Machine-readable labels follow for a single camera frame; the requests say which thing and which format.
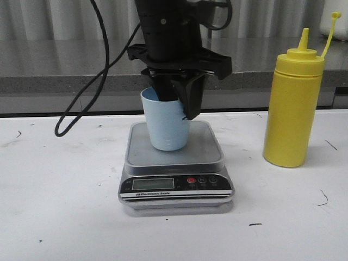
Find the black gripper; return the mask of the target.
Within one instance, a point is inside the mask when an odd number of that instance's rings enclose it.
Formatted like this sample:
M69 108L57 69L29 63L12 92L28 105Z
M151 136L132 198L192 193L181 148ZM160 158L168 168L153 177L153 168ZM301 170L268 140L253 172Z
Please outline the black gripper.
M201 112L204 92L205 73L215 75L219 80L232 73L231 57L220 55L206 48L198 48L183 58L171 58L166 61L156 61L148 53L145 44L135 44L127 49L130 60L139 59L145 63L152 76L154 88L159 101L180 100L183 113L187 120L193 120Z

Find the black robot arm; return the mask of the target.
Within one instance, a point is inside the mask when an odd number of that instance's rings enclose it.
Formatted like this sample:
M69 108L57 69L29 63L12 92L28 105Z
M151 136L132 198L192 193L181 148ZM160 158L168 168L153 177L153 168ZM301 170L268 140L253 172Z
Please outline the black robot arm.
M127 49L130 60L146 64L147 77L158 100L179 100L184 118L201 112L207 75L219 80L232 72L232 60L202 46L200 26L225 29L232 19L230 1L136 1L144 44Z

